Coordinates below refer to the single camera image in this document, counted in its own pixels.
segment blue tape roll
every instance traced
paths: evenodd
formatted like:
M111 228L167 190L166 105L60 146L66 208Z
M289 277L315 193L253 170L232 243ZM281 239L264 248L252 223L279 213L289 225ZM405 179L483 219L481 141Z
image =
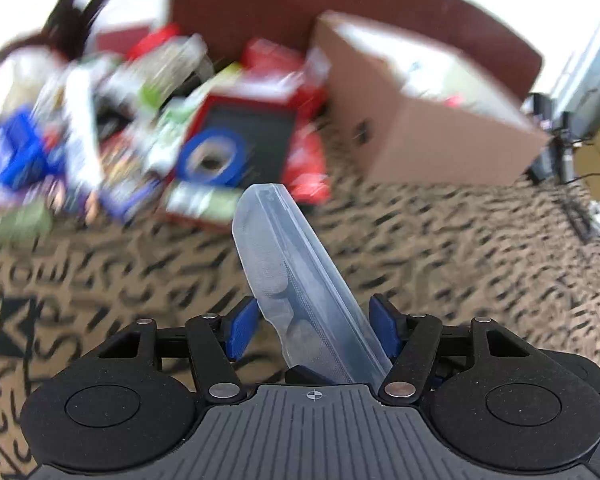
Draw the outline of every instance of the blue tape roll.
M176 163L176 177L212 186L238 186L244 174L246 151L244 140L235 132L208 128L183 146ZM216 158L221 167L205 169L199 164L205 156Z

